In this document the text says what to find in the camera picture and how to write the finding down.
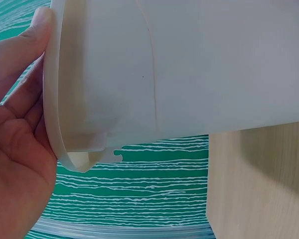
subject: white wavy stripe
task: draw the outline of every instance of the white wavy stripe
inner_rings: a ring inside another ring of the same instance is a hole
[[[174,142],[165,142],[165,141],[157,141],[157,142],[153,142],[153,143],[146,143],[146,144],[129,144],[128,146],[140,146],[140,145],[149,145],[149,144],[154,144],[154,145],[161,145],[161,144],[166,144],[166,145],[203,145],[203,146],[208,146],[208,141],[204,140],[204,141],[199,141],[199,143],[197,142],[193,142],[193,143],[188,143],[187,141],[181,141],[180,143],[174,143]]]
[[[86,205],[86,204],[70,204],[69,205],[71,207],[67,207],[66,205],[62,204],[62,206],[55,206],[55,205],[52,205],[52,204],[48,204],[46,206],[46,208],[59,208],[59,209],[80,209],[80,210],[105,210],[106,208],[110,208],[112,207],[113,208],[113,205],[111,204],[106,204],[106,205],[98,205],[98,204],[92,204],[92,205]],[[202,203],[198,203],[198,204],[176,204],[176,205],[156,205],[156,206],[149,206],[149,205],[114,205],[115,208],[124,208],[124,210],[126,209],[131,209],[131,210],[136,210],[138,208],[141,208],[141,209],[145,209],[145,210],[167,210],[168,208],[166,207],[173,207],[172,209],[175,210],[176,207],[182,207],[180,209],[183,209],[184,206],[191,206],[191,207],[196,207],[196,206],[206,206],[206,201],[205,202],[202,202]]]
[[[71,178],[71,177],[62,177],[58,176],[57,181],[61,181],[60,179],[65,179],[67,182],[71,182],[70,180],[73,180],[75,182],[84,182],[84,183],[98,183],[98,184],[166,184],[166,183],[207,183],[207,177],[205,179],[197,179],[197,180],[183,180],[183,181],[134,181],[134,182],[104,182],[104,181],[98,181],[98,180],[84,180],[79,178]]]
[[[189,149],[189,148],[207,148],[208,147],[208,143],[207,144],[198,144],[198,145],[192,145],[192,146],[184,146],[184,147],[180,147],[180,146],[161,146],[161,145],[149,145],[149,144],[135,144],[135,145],[127,145],[126,147],[136,147],[136,148],[175,148],[175,149]]]
[[[200,193],[200,194],[196,194],[196,193],[158,193],[158,194],[152,194],[152,195],[142,195],[142,196],[97,196],[94,194],[80,194],[80,193],[71,193],[70,195],[56,195],[53,194],[54,197],[60,197],[63,198],[69,198],[69,197],[74,197],[74,198],[85,198],[85,199],[95,199],[95,200],[109,200],[109,201],[119,201],[119,200],[130,200],[130,201],[148,201],[148,200],[174,200],[174,199],[180,199],[180,198],[186,198],[186,199],[190,199],[190,198],[197,198],[197,197],[201,197],[201,196],[197,196],[197,195],[201,195],[201,194],[206,194],[206,193]]]
[[[106,216],[115,216],[115,217],[123,217],[123,218],[166,218],[166,216],[157,216],[160,214],[163,215],[168,215],[168,218],[171,217],[193,217],[193,216],[203,216],[204,213],[206,212],[205,210],[197,210],[197,211],[187,211],[187,212],[124,212],[124,213],[118,213],[118,212],[82,212],[82,211],[69,211],[69,213],[55,213],[54,210],[45,210],[43,213],[44,214],[49,214],[52,213],[54,216],[62,216],[65,215],[69,217],[69,215],[75,216],[73,218],[81,217],[81,219],[86,219],[86,217],[91,217],[92,219],[98,219],[100,216],[103,215],[103,217]]]
[[[130,168],[92,168],[90,170],[94,170],[94,171],[197,171],[197,170],[207,170],[208,167],[201,167],[201,168],[169,168],[169,169],[163,169],[163,168],[152,168],[152,169],[139,169],[139,168],[135,168],[135,169],[130,169]]]
[[[76,218],[74,216],[68,216],[71,217],[69,219],[73,219],[73,220],[77,220],[77,221],[86,221],[86,219],[81,219],[81,218]],[[103,217],[98,217],[97,220],[113,220],[113,221],[126,221],[125,217],[121,217],[121,218],[117,218],[117,217],[111,217],[111,216],[106,216],[104,215]],[[197,219],[206,219],[206,216],[200,214],[199,216],[196,217],[185,217],[185,218],[175,218],[174,221],[178,221],[178,220],[191,220],[191,221],[195,221]],[[132,219],[129,219],[128,222],[137,222],[137,221],[168,221],[168,220],[173,220],[170,217],[165,217],[165,218],[156,218],[156,217],[152,217],[152,218],[135,218],[133,217]]]
[[[186,192],[186,191],[192,191],[192,190],[203,190],[206,189],[207,187],[204,188],[190,188],[190,189],[169,189],[169,190],[162,190],[162,191],[153,191],[153,190],[145,190],[145,189],[131,189],[128,187],[105,187],[105,186],[92,186],[92,185],[87,185],[87,186],[82,186],[77,184],[77,186],[74,186],[73,184],[70,183],[61,183],[61,182],[56,182],[56,185],[63,185],[65,187],[69,188],[88,188],[88,189],[110,189],[114,191],[133,191],[133,192],[148,192],[148,193],[158,193],[158,192]]]
[[[109,180],[109,181],[115,181],[117,182],[118,180],[123,180],[123,182],[120,183],[125,183],[129,180],[196,180],[196,179],[205,179],[207,176],[199,176],[199,177],[186,177],[186,178],[177,178],[177,177],[170,177],[170,178],[155,178],[155,177],[150,177],[150,178],[99,178],[99,177],[85,177],[85,176],[75,176],[75,175],[69,175],[69,174],[58,174],[58,177],[64,177],[64,178],[77,178],[77,179],[96,179],[96,180]]]
[[[83,207],[94,207],[98,206],[101,207],[103,206],[102,204],[106,204],[105,206],[111,206],[115,205],[115,207],[144,207],[144,203],[139,203],[139,202],[96,202],[96,201],[81,201],[81,200],[73,200],[73,199],[68,199],[67,202],[71,203],[59,203],[55,202],[55,200],[51,199],[47,205],[48,206],[53,206],[53,205],[62,205],[62,206],[83,206]],[[171,202],[157,202],[157,203],[148,203],[146,202],[146,207],[164,207],[164,206],[173,206],[173,207],[183,207],[184,204],[186,205],[192,205],[192,203],[198,203],[198,205],[206,205],[206,200],[191,200],[191,201],[171,201]]]
[[[144,206],[144,208],[94,208],[94,211],[91,211],[92,209],[88,209],[88,208],[79,208],[79,211],[73,211],[74,207],[69,207],[70,210],[66,210],[66,208],[49,208],[47,207],[46,210],[52,210],[53,212],[66,212],[71,214],[72,212],[81,212],[81,213],[86,213],[86,214],[96,214],[96,213],[104,213],[104,214],[108,214],[108,211],[127,211],[127,213],[131,213],[131,211],[138,211],[139,213],[156,213],[156,212],[151,212],[151,211],[159,211],[157,213],[161,213],[164,212],[165,210],[177,210],[177,213],[179,212],[179,210],[202,210],[202,209],[206,209],[206,207],[202,207],[202,205],[200,205],[201,207],[183,207],[183,208],[147,208],[146,206]]]
[[[130,161],[130,162],[119,162],[117,164],[141,164],[141,165],[146,165],[146,164],[188,164],[188,163],[208,163],[208,158],[181,158],[181,159],[172,159],[172,160],[164,160],[164,161]]]
[[[102,185],[102,186],[99,186],[99,185],[97,185],[98,184],[98,182],[93,182],[94,184],[93,185],[91,185],[91,184],[77,184],[77,183],[74,183],[74,182],[70,182],[70,181],[63,181],[63,180],[57,180],[57,183],[64,183],[64,184],[71,184],[71,185],[73,185],[73,186],[78,186],[78,187],[89,187],[89,186],[96,186],[96,187],[102,187],[102,188],[139,188],[139,189],[154,189],[154,188],[168,188],[168,187],[175,187],[175,186],[198,186],[197,184],[195,184],[195,183],[192,183],[192,182],[190,182],[190,183],[177,183],[177,184],[168,184],[168,185],[148,185],[148,186],[140,186],[140,185],[138,185],[138,186],[108,186],[108,187],[106,187],[106,186],[104,186],[104,185]]]
[[[131,162],[118,162],[118,163],[111,163],[111,165],[161,165],[161,164],[196,164],[196,163],[204,163],[208,164],[208,158],[198,158],[198,159],[173,159],[173,160],[164,160],[164,161],[131,161]],[[63,167],[63,165],[60,162],[57,162],[57,166]]]
[[[63,218],[64,220],[74,220],[74,221],[77,221],[77,222],[86,222],[86,219],[79,219],[79,218],[73,218],[73,217],[70,217],[70,216],[60,216],[60,218]],[[166,223],[184,223],[184,222],[196,222],[196,221],[200,221],[200,220],[206,220],[206,217],[205,216],[200,216],[200,217],[195,217],[195,218],[186,218],[186,219],[183,219],[183,220],[180,220],[180,219],[175,219],[175,220],[171,220],[170,218],[164,218],[164,219],[157,219],[157,218],[153,218],[153,219],[144,219],[144,218],[141,218],[141,219],[133,219],[133,220],[124,220],[124,219],[118,219],[118,218],[113,218],[113,217],[106,217],[106,218],[99,218],[97,221],[95,219],[91,219],[91,222],[92,221],[95,221],[96,223],[102,223],[101,220],[104,220],[104,221],[112,221],[112,222],[127,222],[127,223],[136,223],[136,224],[141,224],[143,225],[143,223],[151,223],[151,222],[157,222],[157,221],[162,221],[160,222],[161,224],[166,224]]]
[[[199,221],[198,223],[201,224],[201,223],[207,223],[208,221]],[[86,223],[84,222],[78,222],[77,224],[84,224],[86,225]],[[111,223],[102,223],[102,224],[99,224],[99,223],[95,223],[96,225],[100,225],[100,226],[106,226],[106,225],[111,225],[113,226],[113,224]],[[179,226],[193,226],[193,225],[196,225],[194,223],[182,223],[182,224],[178,224],[177,222],[175,222],[175,224],[136,224],[136,225],[133,225],[133,224],[115,224],[116,226],[125,226],[125,227],[131,227],[131,228],[137,228],[139,226],[142,226],[142,227],[179,227]]]
[[[97,167],[102,168],[102,167],[114,167],[114,168],[159,168],[159,167],[165,167],[165,168],[178,168],[178,167],[204,167],[204,166],[208,166],[208,163],[191,163],[191,164],[186,164],[186,165],[174,165],[174,164],[170,164],[170,165],[159,165],[159,164],[148,164],[148,165],[139,165],[139,164],[131,164],[131,165],[123,165],[120,163],[116,163],[116,164],[110,164],[110,163],[106,163],[106,164],[99,164],[97,165]]]
[[[152,151],[152,152],[163,152],[163,151],[168,151],[168,152],[176,152],[176,151],[182,151],[182,152],[199,152],[199,151],[206,151],[208,148],[204,149],[198,149],[198,150],[186,150],[186,149],[150,149],[150,148],[145,148],[145,149],[125,149],[122,148],[119,151],[133,151],[133,152],[142,152],[142,151]]]

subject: white paper cup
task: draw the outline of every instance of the white paper cup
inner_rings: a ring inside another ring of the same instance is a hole
[[[299,121],[299,0],[52,8],[44,114],[72,170],[113,161],[124,144]]]

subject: light wood grain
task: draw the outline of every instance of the light wood grain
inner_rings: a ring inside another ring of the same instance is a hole
[[[299,239],[299,123],[210,136],[217,239]]]

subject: finger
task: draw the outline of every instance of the finger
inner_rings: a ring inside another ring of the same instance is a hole
[[[50,38],[51,25],[52,10],[40,7],[35,11],[31,26],[25,32],[0,41],[1,95],[6,93],[8,86],[12,86],[18,74],[42,55]]]
[[[56,161],[56,157],[55,154],[51,148],[50,142],[49,142],[49,138],[48,135],[46,133],[46,128],[45,128],[45,121],[44,121],[44,116],[41,117],[35,132],[34,132],[34,136],[35,138],[38,140],[38,142],[40,144],[43,145],[43,147],[51,154],[53,155],[53,158]]]
[[[40,57],[22,81],[8,96],[4,106],[15,115],[23,118],[38,101],[42,92],[43,56]]]
[[[29,112],[24,116],[24,119],[30,125],[32,131],[34,131],[39,124],[39,121],[43,115],[43,97],[42,95],[34,104],[34,106],[29,110]]]

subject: clear plastic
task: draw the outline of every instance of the clear plastic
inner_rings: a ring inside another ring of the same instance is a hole
[[[182,227],[105,227],[39,219],[32,230],[73,239],[216,239],[210,225]]]

